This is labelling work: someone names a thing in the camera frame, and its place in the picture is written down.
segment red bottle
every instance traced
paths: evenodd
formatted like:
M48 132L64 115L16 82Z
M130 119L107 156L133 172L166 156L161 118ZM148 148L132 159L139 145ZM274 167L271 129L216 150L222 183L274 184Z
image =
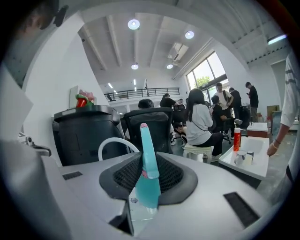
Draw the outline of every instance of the red bottle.
M240 128L237 127L234 129L233 151L238 151L239 149L240 149Z

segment floor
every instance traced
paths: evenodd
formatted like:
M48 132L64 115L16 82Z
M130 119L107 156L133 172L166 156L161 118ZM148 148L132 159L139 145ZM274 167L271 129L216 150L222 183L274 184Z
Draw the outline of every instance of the floor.
M260 183L257 191L266 199L270 200L272 193L275 191L280 181L285 175L287 163L292 154L294 144L296 141L296 133L289 133L281 143L277 153L269 158L269 165L266 178ZM172 146L173 154L182 156L182 142L181 139L175 139L176 144ZM223 141L223 153L229 150L233 142L229 144L227 141Z

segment ceiling light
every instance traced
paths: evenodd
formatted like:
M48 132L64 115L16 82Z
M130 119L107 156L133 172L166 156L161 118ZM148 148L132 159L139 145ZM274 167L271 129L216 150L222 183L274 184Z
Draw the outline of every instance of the ceiling light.
M133 64L133 65L131 66L131 68L132 68L133 70L137 70L137 69L139 68L139 65Z
M280 41L280 40L282 40L282 39L284 39L286 37L287 37L286 34L283 34L283 35L280 35L280 36L276 36L276 37L272 37L272 38L268 39L268 45L273 44L275 42L278 42L278 41Z
M193 37L194 37L194 32L192 32L192 31L186 32L186 38L187 39L192 39Z
M132 19L128 22L128 27L132 30L136 30L140 27L140 22L136 19Z

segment white desk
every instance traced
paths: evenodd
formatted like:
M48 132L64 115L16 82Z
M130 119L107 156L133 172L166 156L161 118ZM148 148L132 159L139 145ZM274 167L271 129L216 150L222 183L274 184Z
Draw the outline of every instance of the white desk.
M266 122L254 122L247 127L248 136L268 137L268 125Z
M266 177L268 170L269 156L267 155L267 150L269 144L270 141L268 138L242 137L240 150L254 151L252 164L246 165L243 163L241 165L236 165L234 160L237 153L233 151L233 147L231 147L222 157L220 157L219 164L252 178L263 180Z

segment white table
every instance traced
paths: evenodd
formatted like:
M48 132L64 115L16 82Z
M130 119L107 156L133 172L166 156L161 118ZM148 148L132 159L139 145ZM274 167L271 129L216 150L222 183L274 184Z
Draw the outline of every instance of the white table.
M266 122L253 122L247 127L248 136L268 137L268 125Z
M229 170L231 173L246 181L251 186L257 187L267 174L269 163L267 150L269 144L270 141L268 138L242 137L240 150L254 151L252 164L247 165L242 163L241 165L236 165L234 160L237 153L234 152L233 147L231 147L222 157L220 157L220 167Z

